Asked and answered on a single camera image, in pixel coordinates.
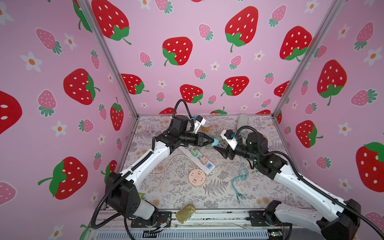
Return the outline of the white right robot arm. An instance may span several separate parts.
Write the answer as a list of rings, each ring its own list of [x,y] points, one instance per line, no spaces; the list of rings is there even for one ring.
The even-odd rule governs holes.
[[[251,169],[267,176],[292,190],[306,200],[313,211],[289,207],[274,201],[265,210],[270,225],[277,221],[297,225],[323,236],[326,240],[352,240],[361,222],[368,224],[382,238],[384,232],[372,221],[361,214],[361,206],[353,199],[339,198],[319,187],[301,175],[292,160],[280,151],[269,151],[267,139],[255,129],[251,129],[246,140],[240,132],[223,130],[226,148],[215,149],[231,160],[238,156],[248,161]]]

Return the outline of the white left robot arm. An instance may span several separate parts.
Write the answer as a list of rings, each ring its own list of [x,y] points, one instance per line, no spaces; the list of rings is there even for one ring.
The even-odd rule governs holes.
[[[147,222],[147,225],[155,225],[158,218],[158,208],[142,200],[138,193],[138,188],[144,179],[178,147],[187,145],[204,147],[213,142],[214,139],[204,133],[179,133],[176,136],[162,133],[154,137],[152,147],[144,156],[121,173],[111,173],[107,177],[105,195],[93,213],[90,227],[97,230],[119,216],[141,218]],[[103,204],[112,207],[117,213],[97,224],[96,220]]]

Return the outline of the light green charger plug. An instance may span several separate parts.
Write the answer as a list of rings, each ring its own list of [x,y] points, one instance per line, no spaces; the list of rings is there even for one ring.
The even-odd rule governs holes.
[[[199,155],[199,151],[196,148],[192,148],[191,153],[194,157],[197,157]]]

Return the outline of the teal charger plug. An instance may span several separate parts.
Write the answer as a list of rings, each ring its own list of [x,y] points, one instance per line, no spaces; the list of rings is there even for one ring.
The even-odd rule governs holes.
[[[212,146],[213,147],[218,147],[220,145],[221,145],[220,141],[218,139],[214,138],[214,142],[212,143]]]

